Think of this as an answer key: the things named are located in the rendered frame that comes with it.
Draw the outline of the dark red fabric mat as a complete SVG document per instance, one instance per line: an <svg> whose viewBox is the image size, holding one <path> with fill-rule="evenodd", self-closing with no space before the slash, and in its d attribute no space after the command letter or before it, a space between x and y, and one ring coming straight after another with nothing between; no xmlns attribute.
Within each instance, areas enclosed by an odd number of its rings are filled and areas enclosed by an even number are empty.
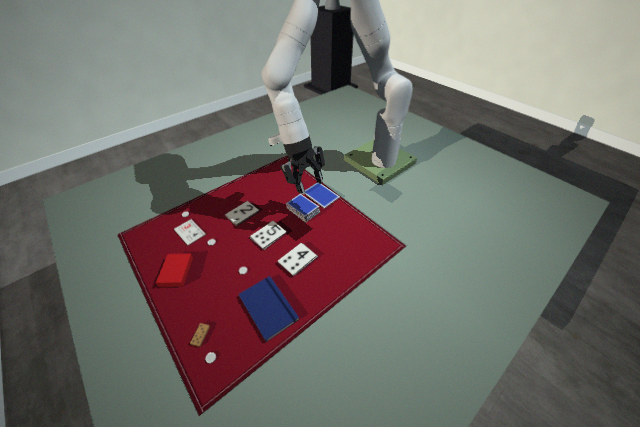
<svg viewBox="0 0 640 427"><path fill-rule="evenodd" d="M221 189L221 188L223 188L223 187L225 187L225 186L227 186L229 184L232 184L232 183L234 183L234 182L236 182L236 181L238 181L238 180L240 180L240 179L242 179L242 178L244 178L246 176L249 176L249 175L251 175L251 174L253 174L253 173L255 173L255 172L257 172L257 171L259 171L261 169L264 169L264 168L266 168L266 167L268 167L268 166L270 166L270 165L272 165L272 164L274 164L274 163L276 163L278 161L281 161L281 160L283 160L285 158L288 159L288 156L284 156L284 157L282 157L282 158L280 158L280 159L278 159L278 160L276 160L274 162L271 162L271 163L269 163L269 164L267 164L267 165L265 165L265 166L263 166L263 167L261 167L259 169L256 169L256 170L254 170L254 171L252 171L252 172L250 172L250 173L248 173L246 175L243 175L243 176L241 176L241 177L239 177L239 178L237 178L237 179L235 179L235 180L233 180L231 182L228 182L228 183L226 183L226 184L224 184L224 185L222 185L222 186L220 186L220 187L218 187L216 189L213 189L213 190L211 190L211 191L209 191L209 192L207 192L207 193L205 193L203 195L200 195L200 196L198 196L198 197L196 197L196 198L194 198L194 199L192 199L192 200L190 200L188 202L185 202L185 203L183 203L183 204L181 204L181 205L179 205L179 206L177 206L177 207L175 207L175 208L173 208L171 210L168 210L168 211L166 211L166 212L164 212L164 213L162 213L162 214L160 214L160 215L158 215L156 217L153 217L153 218L151 218L151 219L149 219L149 220L147 220L147 221L145 221L145 222L143 222L143 223L141 223L139 225L136 225L136 226L134 226L134 227L132 227L132 228L130 228L130 229L118 234L118 237L119 237L119 239L121 241L121 244L122 244L122 246L124 248L124 251L125 251L125 253L126 253L127 257L128 257L128 260L129 260L129 262L131 264L131 267L132 267L132 269L133 269L133 271L135 273L135 276L136 276L136 278L137 278L137 280L139 282L139 285L140 285L140 287L141 287L141 289L143 291L143 294L144 294L144 296L145 296L145 298L147 300L147 303L148 303L148 305L149 305L149 307L151 309L151 312L152 312L152 314L153 314L153 316L154 316L154 318L156 320L156 323L157 323L157 325L158 325L158 327L160 329L160 332L161 332L161 334L162 334L162 336L163 336L163 338L165 340L165 343L166 343L166 345L167 345L167 347L168 347L168 349L170 351L170 354L171 354L171 356L172 356L172 358L173 358L173 360L174 360L174 362L176 364L176 367L177 367L177 369L178 369L178 371L179 371L179 373L181 375L181 378L182 378L182 380L183 380L183 382L184 382L184 384L185 384L185 386L186 386L186 388L188 390L188 393L189 393L189 395L190 395L190 397L191 397L191 399L192 399L192 401L194 403L194 406L195 406L195 408L196 408L196 410L197 410L199 415L201 415L204 411L206 411L209 407L211 407L214 403L216 403L220 398L222 398L225 394L227 394L230 390L232 390L235 386L237 386L241 381L243 381L246 377L248 377L256 369L258 369L262 364L264 364L273 355L275 355L278 351L280 351L284 346L286 346L289 342L291 342L295 337L297 337L300 333L302 333L306 328L308 328L311 324L313 324L317 319L319 319L323 314L325 314L328 310L330 310L334 305L336 305L340 300L342 300L345 296L347 296L351 291L353 291L357 286L359 286L363 281L365 281L369 276L371 276L375 271L377 271L381 266L383 266L387 261L389 261L393 256L395 256L399 251L401 251L406 246L402 242L400 242L398 239L396 239L394 236L392 236L389 232L387 232L385 229L383 229L381 226L379 226L377 223L375 223L373 220L371 220L369 217L367 217L365 214L363 214L361 211L359 211L357 208L355 208L353 205L351 205L349 202L347 202L345 199L343 199L340 196L339 199L341 201L343 201L345 204L347 204L350 208L352 208L354 211L356 211L358 214L360 214L362 217L364 217L367 221L369 221L371 224L373 224L375 227L377 227L379 230L381 230L384 234L386 234L388 237L390 237L392 240L394 240L400 246L397 249L395 249L391 254L389 254L386 258L384 258L380 263L378 263L375 267L373 267L369 272L367 272L364 276L362 276L353 285L351 285L347 290L345 290L342 294L340 294L337 298L335 298L331 303L329 303L326 307L324 307L321 311L319 311L315 316L313 316L310 320L308 320L305 324L303 324L300 328L298 328L295 332L293 332L289 337L287 337L284 341L282 341L279 345L277 345L274 349L272 349L269 353L267 353L264 357L262 357L254 365L252 365L249 369L247 369L244 373L242 373L239 377L237 377L234 381L232 381L229 385L227 385L224 389L222 389L219 393L217 393L214 397L212 397L209 401L207 401L205 404L202 405L200 400L199 400L199 398L198 398L198 396L197 396L197 394L196 394L196 391L195 391L195 389L194 389L194 387L193 387L193 385L192 385L192 383L191 383L191 381L190 381L190 379L189 379L189 377L188 377L188 375L187 375L187 373L185 371L185 368L184 368L184 366L183 366L183 364L182 364L182 362L181 362L181 360L180 360L180 358L179 358L179 356L178 356L178 354L176 352L176 349L175 349L175 347L174 347L174 345L173 345L173 343L172 343L172 341L171 341L171 339L170 339L170 337L168 335L168 332L167 332L167 330L166 330L166 328L165 328L165 326L164 326L164 324L163 324L163 322L162 322L162 320L160 318L160 315L159 315L159 313L158 313L158 311L157 311L157 309L156 309L156 307L154 305L154 302L153 302L153 300L152 300L152 298L151 298L151 296L150 296L150 294L148 292L148 289L147 289L147 287L146 287L146 285L145 285L145 283L144 283L144 281L142 279L142 276L141 276L141 274L140 274L140 272L139 272L139 270L137 268L137 265L136 265L136 263L135 263L135 261L134 261L134 259L132 257L132 254L131 254L128 246L127 246L127 243L126 243L126 241L125 241L125 239L123 237L123 234L126 234L126 233L128 233L128 232L130 232L130 231L132 231L132 230L134 230L134 229L136 229L136 228L138 228L138 227L140 227L142 225L145 225L145 224L147 224L147 223L149 223L149 222L151 222L151 221L153 221L153 220L155 220L155 219L157 219L157 218L159 218L161 216L164 216L164 215L166 215L166 214L168 214L168 213L170 213L170 212L172 212L172 211L174 211L174 210L176 210L178 208L181 208L181 207L183 207L183 206L185 206L185 205L187 205L187 204L189 204L189 203L191 203L191 202L193 202L195 200L198 200L198 199L200 199L200 198L202 198L202 197L204 197L204 196L206 196L206 195L208 195L208 194L210 194L212 192L215 192L215 191L217 191L217 190L219 190L219 189Z"/></svg>

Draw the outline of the dark red cloth mat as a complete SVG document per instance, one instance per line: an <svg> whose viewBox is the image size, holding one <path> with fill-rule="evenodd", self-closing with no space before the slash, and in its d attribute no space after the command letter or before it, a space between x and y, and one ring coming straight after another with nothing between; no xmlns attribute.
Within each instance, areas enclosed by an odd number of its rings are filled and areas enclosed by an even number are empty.
<svg viewBox="0 0 640 427"><path fill-rule="evenodd" d="M123 237L201 402L205 404L347 290L400 245L340 199L306 223L287 209L299 195L278 161ZM239 225L225 214L249 201L259 212ZM182 217L183 212L189 212ZM174 228L192 219L206 234L189 246ZM250 236L275 221L286 233L263 250ZM214 245L208 241L214 239ZM318 257L295 276L277 261L300 243ZM167 254L191 253L183 287L158 287ZM239 269L247 272L240 274ZM299 317L265 341L239 294L271 277ZM201 347L190 342L210 326ZM213 363L205 358L215 353Z"/></svg>

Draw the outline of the blue card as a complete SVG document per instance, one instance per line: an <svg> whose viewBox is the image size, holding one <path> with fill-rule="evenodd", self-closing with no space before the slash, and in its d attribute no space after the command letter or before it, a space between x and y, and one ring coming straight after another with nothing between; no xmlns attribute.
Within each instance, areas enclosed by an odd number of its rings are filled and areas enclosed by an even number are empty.
<svg viewBox="0 0 640 427"><path fill-rule="evenodd" d="M307 217L309 214L319 208L317 204L315 204L302 194L297 195L286 204L297 211L299 214L301 214L303 217Z"/></svg>

